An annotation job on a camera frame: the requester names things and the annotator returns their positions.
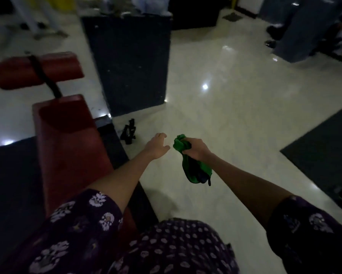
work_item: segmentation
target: floral sleeve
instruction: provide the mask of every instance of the floral sleeve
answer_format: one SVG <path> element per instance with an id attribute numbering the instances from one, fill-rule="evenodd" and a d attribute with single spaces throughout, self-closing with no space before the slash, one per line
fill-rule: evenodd
<path id="1" fill-rule="evenodd" d="M 342 225 L 301 197 L 278 205 L 267 238 L 288 274 L 342 273 Z"/>
<path id="2" fill-rule="evenodd" d="M 100 273 L 122 212 L 87 189 L 62 204 L 0 267 L 0 273 Z"/>

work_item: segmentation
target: purple garment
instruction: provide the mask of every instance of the purple garment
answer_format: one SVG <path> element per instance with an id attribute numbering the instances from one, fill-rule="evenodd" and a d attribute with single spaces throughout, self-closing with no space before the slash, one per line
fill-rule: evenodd
<path id="1" fill-rule="evenodd" d="M 86 190 L 60 206 L 0 273 L 239 273 L 230 244 L 209 225 L 183 219 L 151 227 L 113 262 L 109 249 L 121 223 L 111 198 Z M 342 273 L 342 225 L 300 197 L 278 205 L 267 237 L 289 274 Z"/>

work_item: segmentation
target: person's left hand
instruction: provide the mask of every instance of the person's left hand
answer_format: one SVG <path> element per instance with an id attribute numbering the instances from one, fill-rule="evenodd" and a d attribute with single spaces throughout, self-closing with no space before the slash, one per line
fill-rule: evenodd
<path id="1" fill-rule="evenodd" d="M 168 146 L 168 145 L 163 146 L 163 143 L 164 143 L 166 137 L 167 137 L 167 135 L 165 133 L 157 133 L 146 144 L 144 151 L 150 155 L 150 158 L 152 160 L 159 159 L 160 157 L 162 157 L 165 153 L 167 153 L 169 151 L 170 146 Z"/>

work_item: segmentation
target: white plastic bag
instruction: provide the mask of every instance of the white plastic bag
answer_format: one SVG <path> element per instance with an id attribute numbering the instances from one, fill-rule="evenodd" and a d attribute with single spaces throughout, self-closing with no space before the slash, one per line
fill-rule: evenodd
<path id="1" fill-rule="evenodd" d="M 169 16 L 168 3 L 169 0 L 132 0 L 133 5 L 141 11 L 141 13 L 157 14 Z"/>

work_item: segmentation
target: green pouch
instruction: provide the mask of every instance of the green pouch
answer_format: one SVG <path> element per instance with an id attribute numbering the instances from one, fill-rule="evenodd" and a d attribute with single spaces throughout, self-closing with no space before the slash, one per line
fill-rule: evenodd
<path id="1" fill-rule="evenodd" d="M 191 149 L 191 143 L 183 141 L 182 139 L 184 138 L 186 138 L 184 134 L 178 135 L 177 138 L 175 138 L 173 148 L 179 151 L 183 157 L 182 168 L 184 169 L 187 179 L 194 184 L 205 184 L 208 182 L 209 186 L 211 186 L 210 177 L 213 170 L 211 170 L 211 168 L 205 163 L 194 160 L 188 155 L 182 153 L 183 150 Z"/>

